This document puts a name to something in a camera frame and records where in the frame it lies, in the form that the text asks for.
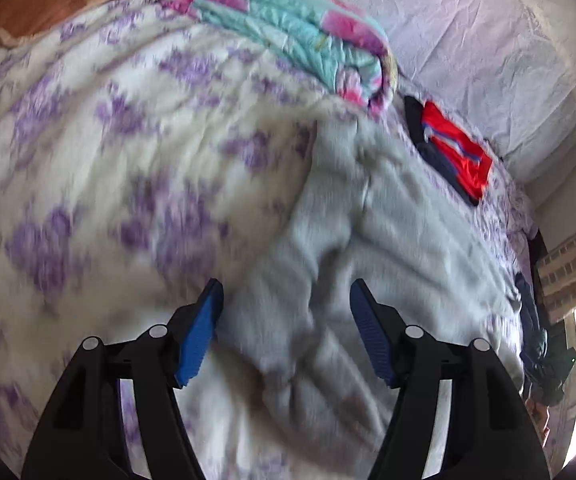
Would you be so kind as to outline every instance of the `metal screw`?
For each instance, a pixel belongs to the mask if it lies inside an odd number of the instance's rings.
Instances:
[[[167,327],[165,325],[155,325],[148,331],[148,333],[150,334],[150,337],[157,339],[167,334]]]
[[[96,337],[87,337],[81,346],[84,350],[94,350],[99,346],[99,339]]]
[[[412,339],[420,339],[423,337],[423,328],[417,325],[410,325],[405,327],[405,335]]]
[[[474,348],[479,350],[480,352],[487,352],[490,349],[490,343],[485,339],[475,339],[474,340]]]

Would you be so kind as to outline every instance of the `blue gripper pad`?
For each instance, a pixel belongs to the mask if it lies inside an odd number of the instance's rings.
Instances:
[[[364,293],[358,280],[352,284],[350,287],[350,310],[359,329],[363,345],[368,352],[376,375],[383,379],[388,386],[392,386],[395,372],[392,370],[390,342],[370,306],[373,301],[373,298],[367,297]]]
[[[188,381],[199,373],[199,367],[201,367],[203,357],[206,355],[215,325],[223,308],[223,300],[217,300],[216,295],[217,289],[212,287],[204,298],[190,330],[180,345],[179,367],[175,373],[175,378],[180,386],[188,386]]]

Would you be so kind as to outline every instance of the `folded quilt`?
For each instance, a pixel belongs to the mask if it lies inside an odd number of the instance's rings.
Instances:
[[[314,74],[331,92],[379,114],[392,99],[396,63],[379,24],[340,0],[160,0],[236,30]]]

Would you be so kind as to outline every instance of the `blanket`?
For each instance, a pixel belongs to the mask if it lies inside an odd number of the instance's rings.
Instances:
[[[266,44],[331,92],[383,112],[396,84],[386,34],[341,0],[161,0],[197,19]]]
[[[194,301],[210,276],[229,302],[289,222],[314,139],[334,142],[330,120],[364,114],[265,46],[154,0],[114,0],[33,43],[0,48],[5,462],[19,472],[84,337],[134,338]],[[397,107],[388,120],[407,150],[402,160],[421,168],[415,178],[451,205],[500,269],[519,272],[532,224],[503,165],[495,159],[481,205],[468,210],[422,164]],[[520,323],[490,322],[518,354]],[[261,402],[258,368],[222,340],[177,396],[206,477],[339,478],[287,442]],[[351,355],[361,361],[363,348]],[[382,420],[391,403],[375,405]],[[133,469],[148,476],[129,383],[122,406]]]
[[[367,118],[319,124],[289,225],[223,312],[218,333],[263,375],[263,400],[303,453],[365,478],[395,402],[374,375],[349,306],[363,278],[379,303],[437,339],[483,337],[517,384],[498,329],[520,309],[512,275],[431,186],[400,139]],[[449,388],[437,407],[445,435]],[[438,471],[434,444],[428,468]]]

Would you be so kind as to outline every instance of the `white bed sheet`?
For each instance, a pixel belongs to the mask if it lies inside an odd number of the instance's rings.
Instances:
[[[489,139],[538,205],[576,164],[576,0],[347,0],[402,74]]]

